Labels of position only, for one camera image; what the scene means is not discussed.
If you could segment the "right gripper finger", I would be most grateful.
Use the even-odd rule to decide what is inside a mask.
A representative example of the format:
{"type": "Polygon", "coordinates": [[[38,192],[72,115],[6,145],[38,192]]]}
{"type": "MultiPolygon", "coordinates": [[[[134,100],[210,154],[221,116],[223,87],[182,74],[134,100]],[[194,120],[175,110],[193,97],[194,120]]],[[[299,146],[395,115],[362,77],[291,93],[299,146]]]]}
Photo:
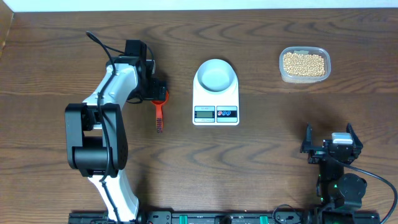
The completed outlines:
{"type": "Polygon", "coordinates": [[[310,123],[307,124],[305,137],[302,142],[302,149],[308,149],[312,145],[312,126],[310,123]]]}
{"type": "Polygon", "coordinates": [[[347,124],[346,132],[349,133],[353,139],[354,148],[363,148],[362,142],[359,140],[358,136],[356,135],[351,123],[347,124]]]}

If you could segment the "red plastic measuring scoop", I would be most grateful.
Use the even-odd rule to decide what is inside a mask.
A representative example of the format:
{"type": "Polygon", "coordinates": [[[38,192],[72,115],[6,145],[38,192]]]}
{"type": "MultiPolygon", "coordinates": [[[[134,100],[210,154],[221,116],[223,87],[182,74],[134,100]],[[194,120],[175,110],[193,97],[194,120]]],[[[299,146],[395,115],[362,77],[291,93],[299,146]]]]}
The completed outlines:
{"type": "Polygon", "coordinates": [[[169,93],[166,91],[166,96],[164,101],[152,100],[151,103],[155,106],[155,118],[156,118],[156,130],[158,133],[163,132],[164,119],[162,107],[166,104],[169,99],[169,93]]]}

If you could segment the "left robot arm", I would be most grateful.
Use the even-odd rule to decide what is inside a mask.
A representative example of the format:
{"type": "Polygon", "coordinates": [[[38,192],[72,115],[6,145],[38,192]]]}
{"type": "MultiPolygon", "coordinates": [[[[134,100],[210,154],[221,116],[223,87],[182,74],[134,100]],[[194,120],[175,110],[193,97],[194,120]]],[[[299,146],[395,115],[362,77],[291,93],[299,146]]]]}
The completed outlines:
{"type": "Polygon", "coordinates": [[[124,170],[128,143],[122,109],[148,84],[165,98],[165,88],[152,78],[155,61],[144,57],[118,56],[106,65],[96,90],[81,103],[65,108],[67,159],[98,190],[108,213],[87,223],[146,223],[124,170]]]}

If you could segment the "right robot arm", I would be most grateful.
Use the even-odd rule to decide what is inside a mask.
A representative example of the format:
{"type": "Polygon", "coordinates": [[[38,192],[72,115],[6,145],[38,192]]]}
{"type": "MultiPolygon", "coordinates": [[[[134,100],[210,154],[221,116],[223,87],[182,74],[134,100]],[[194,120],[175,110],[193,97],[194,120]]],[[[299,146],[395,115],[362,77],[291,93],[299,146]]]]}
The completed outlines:
{"type": "Polygon", "coordinates": [[[346,173],[344,168],[359,157],[362,149],[350,124],[344,133],[332,133],[331,139],[324,140],[321,146],[313,144],[312,126],[307,125],[300,152],[308,155],[309,164],[319,166],[316,191],[321,198],[321,212],[353,212],[361,208],[367,182],[346,173]]]}

